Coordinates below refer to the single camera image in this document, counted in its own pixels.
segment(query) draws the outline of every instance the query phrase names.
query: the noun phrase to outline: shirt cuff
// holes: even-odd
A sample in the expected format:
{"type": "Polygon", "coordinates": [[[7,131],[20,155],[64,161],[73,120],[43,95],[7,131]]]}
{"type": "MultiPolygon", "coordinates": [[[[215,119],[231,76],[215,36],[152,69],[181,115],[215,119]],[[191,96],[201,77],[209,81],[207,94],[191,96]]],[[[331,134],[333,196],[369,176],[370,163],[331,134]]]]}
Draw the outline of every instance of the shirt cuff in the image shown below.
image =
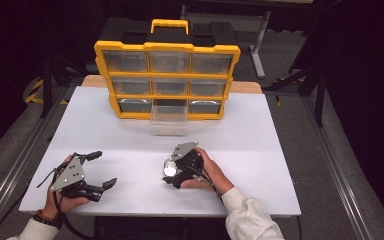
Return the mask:
{"type": "Polygon", "coordinates": [[[58,233],[56,227],[46,225],[30,219],[24,228],[23,232],[20,234],[20,239],[22,240],[37,240],[37,239],[54,239],[58,233]]]}
{"type": "Polygon", "coordinates": [[[237,187],[227,191],[221,198],[228,214],[236,209],[243,208],[243,201],[246,200],[246,196],[237,187]]]}

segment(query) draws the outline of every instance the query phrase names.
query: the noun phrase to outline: yellow storage organizer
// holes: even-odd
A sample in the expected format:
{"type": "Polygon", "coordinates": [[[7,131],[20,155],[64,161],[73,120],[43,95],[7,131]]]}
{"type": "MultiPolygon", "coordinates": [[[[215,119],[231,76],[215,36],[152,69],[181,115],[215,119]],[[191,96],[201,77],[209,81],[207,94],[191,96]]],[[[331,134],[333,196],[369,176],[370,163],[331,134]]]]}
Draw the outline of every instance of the yellow storage organizer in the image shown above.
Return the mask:
{"type": "Polygon", "coordinates": [[[111,107],[134,119],[221,119],[240,56],[229,23],[162,19],[110,18],[95,52],[111,107]]]}

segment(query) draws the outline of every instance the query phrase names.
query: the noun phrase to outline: finger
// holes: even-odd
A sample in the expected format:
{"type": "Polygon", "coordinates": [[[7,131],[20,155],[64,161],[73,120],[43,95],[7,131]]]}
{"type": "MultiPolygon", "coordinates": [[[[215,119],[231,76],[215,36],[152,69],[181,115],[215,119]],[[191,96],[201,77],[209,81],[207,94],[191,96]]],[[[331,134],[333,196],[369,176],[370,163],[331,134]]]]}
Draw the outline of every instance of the finger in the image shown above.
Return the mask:
{"type": "Polygon", "coordinates": [[[207,182],[200,182],[196,179],[185,180],[180,184],[181,188],[203,188],[211,190],[210,185],[207,182]]]}
{"type": "Polygon", "coordinates": [[[73,158],[73,156],[68,155],[68,156],[65,158],[64,162],[69,162],[69,161],[71,161],[72,158],[73,158]]]}
{"type": "Polygon", "coordinates": [[[61,205],[63,205],[63,209],[62,209],[63,212],[71,211],[72,209],[74,209],[78,206],[85,205],[85,204],[89,203],[89,199],[87,199],[85,197],[78,197],[78,198],[73,198],[73,199],[63,198],[62,201],[63,201],[63,203],[61,203],[61,205]]]}
{"type": "Polygon", "coordinates": [[[202,158],[210,159],[210,157],[208,156],[207,152],[204,149],[202,149],[200,147],[195,147],[194,149],[195,149],[195,151],[197,151],[202,156],[202,158]]]}
{"type": "Polygon", "coordinates": [[[202,156],[202,158],[204,159],[204,168],[205,168],[206,170],[209,170],[209,169],[207,169],[207,168],[211,168],[211,162],[212,162],[210,156],[208,156],[207,152],[206,152],[204,149],[200,148],[200,147],[195,147],[194,149],[195,149],[195,151],[197,151],[197,152],[202,156]]]}

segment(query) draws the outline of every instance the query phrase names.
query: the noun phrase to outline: black cable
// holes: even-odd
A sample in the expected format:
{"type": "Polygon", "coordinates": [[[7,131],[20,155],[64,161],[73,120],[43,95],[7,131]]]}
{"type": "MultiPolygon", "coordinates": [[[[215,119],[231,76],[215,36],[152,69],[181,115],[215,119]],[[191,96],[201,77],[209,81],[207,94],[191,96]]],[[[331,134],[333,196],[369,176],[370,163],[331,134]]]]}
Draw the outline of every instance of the black cable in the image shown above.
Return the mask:
{"type": "Polygon", "coordinates": [[[10,209],[2,216],[2,218],[0,219],[0,226],[8,217],[8,215],[12,212],[12,210],[14,210],[15,206],[17,206],[17,204],[21,201],[24,195],[26,195],[27,189],[29,189],[29,184],[27,184],[27,187],[26,189],[24,189],[23,193],[21,193],[21,195],[17,198],[17,200],[11,205],[10,209]]]}
{"type": "Polygon", "coordinates": [[[299,232],[299,239],[302,240],[302,227],[301,227],[301,218],[297,216],[298,221],[298,232],[299,232]]]}
{"type": "MultiPolygon", "coordinates": [[[[57,173],[55,173],[54,177],[52,178],[52,184],[54,184],[56,180],[57,180],[57,173]]],[[[58,211],[58,215],[61,218],[61,220],[64,223],[64,225],[68,228],[68,230],[70,230],[70,232],[74,233],[75,235],[77,235],[78,237],[80,237],[82,239],[93,240],[94,239],[93,237],[88,237],[88,236],[84,235],[83,233],[81,233],[80,231],[78,231],[77,229],[75,229],[73,227],[73,225],[71,225],[71,223],[68,220],[68,218],[65,215],[65,213],[63,213],[61,211],[60,203],[62,201],[62,197],[63,196],[61,196],[60,202],[58,202],[58,200],[57,200],[57,192],[56,191],[52,193],[52,196],[53,196],[53,199],[54,199],[55,207],[57,208],[57,211],[58,211]]]]}
{"type": "Polygon", "coordinates": [[[194,171],[195,173],[198,174],[198,177],[203,177],[205,180],[208,181],[210,187],[214,190],[214,192],[216,193],[218,199],[220,199],[221,203],[223,203],[223,199],[221,198],[221,194],[219,192],[219,190],[216,188],[216,186],[214,185],[213,181],[211,180],[211,177],[210,175],[208,174],[208,172],[205,170],[205,168],[203,168],[202,170],[204,170],[205,174],[207,174],[208,177],[206,177],[204,174],[198,172],[198,170],[196,170],[195,168],[193,167],[190,167],[190,166],[185,166],[186,168],[194,171]]]}

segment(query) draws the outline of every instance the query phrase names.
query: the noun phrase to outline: black curtain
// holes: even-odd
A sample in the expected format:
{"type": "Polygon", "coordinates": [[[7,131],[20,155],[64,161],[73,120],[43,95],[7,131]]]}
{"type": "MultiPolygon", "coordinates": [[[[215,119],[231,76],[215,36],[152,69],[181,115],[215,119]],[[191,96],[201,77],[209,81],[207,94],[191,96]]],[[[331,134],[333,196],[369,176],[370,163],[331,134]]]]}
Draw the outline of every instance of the black curtain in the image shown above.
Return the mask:
{"type": "Polygon", "coordinates": [[[360,166],[384,206],[384,1],[345,0],[321,19],[295,68],[334,52],[327,89],[360,166]]]}
{"type": "Polygon", "coordinates": [[[0,138],[25,109],[23,91],[41,67],[39,45],[18,7],[0,1],[0,138]]]}

